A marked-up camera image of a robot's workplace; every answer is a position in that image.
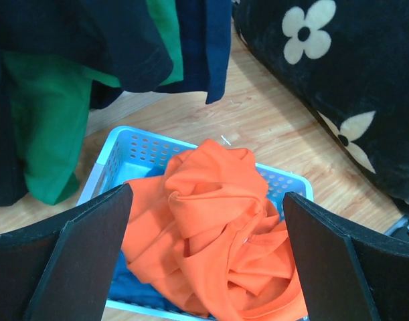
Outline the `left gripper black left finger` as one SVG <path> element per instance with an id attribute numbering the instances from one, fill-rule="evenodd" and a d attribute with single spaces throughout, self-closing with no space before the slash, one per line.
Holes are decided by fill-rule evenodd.
<path id="1" fill-rule="evenodd" d="M 100 320 L 132 201 L 119 185 L 0 234 L 0 320 Z"/>

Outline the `navy blue t shirt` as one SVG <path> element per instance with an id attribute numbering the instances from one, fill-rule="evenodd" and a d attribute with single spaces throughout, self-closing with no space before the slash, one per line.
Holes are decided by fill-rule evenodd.
<path id="1" fill-rule="evenodd" d="M 218 101 L 230 54 L 229 1 L 81 1 L 101 44 L 92 95 L 105 108 L 120 93 L 206 93 Z"/>

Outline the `teal blue t shirt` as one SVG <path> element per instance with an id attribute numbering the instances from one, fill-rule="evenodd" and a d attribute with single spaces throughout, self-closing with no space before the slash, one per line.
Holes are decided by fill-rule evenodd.
<path id="1" fill-rule="evenodd" d="M 143 284 L 137 279 L 127 268 L 126 258 L 122 251 L 118 255 L 108 298 L 128 304 L 181 311 L 176 305 L 164 298 L 151 284 Z"/>

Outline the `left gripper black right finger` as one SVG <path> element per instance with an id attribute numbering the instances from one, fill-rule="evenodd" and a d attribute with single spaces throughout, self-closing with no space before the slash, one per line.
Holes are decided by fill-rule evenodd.
<path id="1" fill-rule="evenodd" d="M 409 320 L 409 241 L 286 193 L 284 220 L 310 320 Z"/>

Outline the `orange t shirt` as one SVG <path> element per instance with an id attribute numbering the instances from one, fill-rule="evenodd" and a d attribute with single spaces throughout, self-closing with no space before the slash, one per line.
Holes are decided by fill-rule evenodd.
<path id="1" fill-rule="evenodd" d="M 218 320 L 307 315 L 286 223 L 250 150 L 206 140 L 129 186 L 122 252 L 141 282 Z"/>

